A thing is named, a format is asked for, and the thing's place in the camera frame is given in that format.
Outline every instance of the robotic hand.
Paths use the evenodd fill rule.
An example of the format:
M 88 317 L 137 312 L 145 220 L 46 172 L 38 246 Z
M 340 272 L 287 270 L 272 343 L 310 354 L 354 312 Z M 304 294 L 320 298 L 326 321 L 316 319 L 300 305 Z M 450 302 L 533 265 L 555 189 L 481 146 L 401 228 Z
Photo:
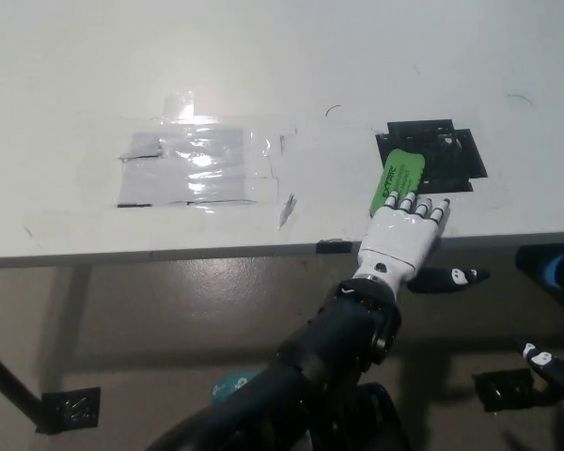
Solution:
M 409 193 L 395 209 L 398 196 L 392 192 L 374 214 L 359 248 L 359 269 L 353 276 L 387 284 L 396 299 L 400 286 L 415 279 L 422 267 L 449 207 L 445 199 L 433 210 L 431 200 L 424 199 L 411 212 L 415 194 Z
M 398 209 L 397 197 L 391 193 L 376 212 L 359 250 L 359 269 L 332 290 L 318 315 L 253 380 L 169 430 L 149 451 L 283 450 L 307 430 L 314 451 L 408 449 L 384 388 L 357 383 L 392 346 L 402 284 L 421 292 L 452 291 L 480 280 L 483 272 L 418 275 L 449 201 L 433 209 L 426 199 L 411 212 L 415 195 Z

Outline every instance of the blue object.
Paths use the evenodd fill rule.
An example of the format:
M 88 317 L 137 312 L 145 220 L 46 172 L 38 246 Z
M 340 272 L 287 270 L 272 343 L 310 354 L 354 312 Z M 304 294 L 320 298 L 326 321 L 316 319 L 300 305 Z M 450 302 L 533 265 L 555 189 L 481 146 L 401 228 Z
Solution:
M 550 260 L 543 269 L 543 282 L 552 288 L 562 289 L 556 280 L 557 265 L 564 259 L 564 254 Z
M 223 402 L 232 393 L 257 376 L 257 374 L 257 371 L 242 371 L 225 376 L 213 386 L 211 402 L 213 404 Z

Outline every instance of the black bracket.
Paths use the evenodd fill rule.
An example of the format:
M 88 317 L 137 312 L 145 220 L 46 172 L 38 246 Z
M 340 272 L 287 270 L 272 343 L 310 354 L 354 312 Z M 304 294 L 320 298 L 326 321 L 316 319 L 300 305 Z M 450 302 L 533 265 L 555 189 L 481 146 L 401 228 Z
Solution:
M 44 431 L 38 427 L 36 432 L 40 434 L 96 428 L 101 409 L 101 388 L 44 393 L 41 396 L 41 404 L 46 415 L 54 418 L 56 431 Z

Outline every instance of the table surface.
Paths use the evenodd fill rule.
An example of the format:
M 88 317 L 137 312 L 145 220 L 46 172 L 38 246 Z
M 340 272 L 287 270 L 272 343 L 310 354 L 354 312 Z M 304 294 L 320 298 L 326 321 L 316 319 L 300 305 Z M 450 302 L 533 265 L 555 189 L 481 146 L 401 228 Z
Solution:
M 286 199 L 115 208 L 109 127 L 185 90 L 200 114 L 296 124 L 282 228 Z M 489 173 L 448 196 L 444 244 L 564 241 L 564 0 L 0 2 L 0 266 L 359 242 L 373 132 L 436 118 L 472 131 Z

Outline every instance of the gray floor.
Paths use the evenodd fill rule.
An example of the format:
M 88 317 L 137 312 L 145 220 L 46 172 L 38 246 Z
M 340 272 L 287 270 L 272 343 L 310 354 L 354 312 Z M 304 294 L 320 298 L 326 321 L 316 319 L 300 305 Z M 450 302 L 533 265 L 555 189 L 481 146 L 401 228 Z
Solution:
M 364 380 L 393 395 L 416 451 L 564 450 L 564 403 L 484 413 L 472 383 L 524 366 L 515 334 L 564 355 L 564 312 L 512 268 L 511 250 L 438 260 L 493 278 L 459 295 L 404 293 L 395 352 Z M 143 449 L 207 405 L 219 378 L 260 368 L 354 268 L 329 256 L 0 270 L 2 360 L 36 392 L 102 388 L 100 426 L 56 437 L 0 397 L 0 450 Z

